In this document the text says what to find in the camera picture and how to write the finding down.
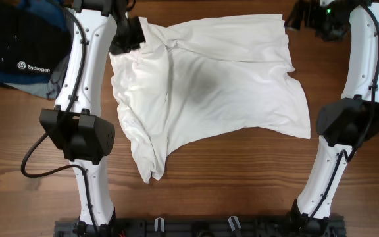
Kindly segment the white polo shirt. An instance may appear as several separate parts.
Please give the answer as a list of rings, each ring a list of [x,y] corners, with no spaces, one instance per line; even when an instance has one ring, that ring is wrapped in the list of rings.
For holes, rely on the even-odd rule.
[[[282,15],[140,22],[139,49],[109,58],[118,121],[144,183],[163,177],[171,153],[204,138],[242,128],[310,138]]]

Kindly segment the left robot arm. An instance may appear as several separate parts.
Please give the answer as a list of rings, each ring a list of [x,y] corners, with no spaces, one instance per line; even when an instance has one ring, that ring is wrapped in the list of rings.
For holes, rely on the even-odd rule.
[[[139,18],[128,17],[128,1],[75,1],[66,76],[53,109],[42,109],[45,135],[68,160],[80,195],[80,215],[55,224],[55,236],[118,236],[108,188],[107,158],[115,128],[101,117],[101,87],[108,54],[138,49],[145,41]]]

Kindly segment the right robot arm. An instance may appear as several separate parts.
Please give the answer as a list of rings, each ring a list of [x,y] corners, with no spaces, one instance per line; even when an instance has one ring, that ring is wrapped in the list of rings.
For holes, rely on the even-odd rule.
[[[316,159],[288,214],[290,230],[321,235],[330,224],[332,200],[346,167],[379,133],[379,1],[297,1],[284,26],[312,28],[325,42],[351,34],[343,93],[318,113]]]

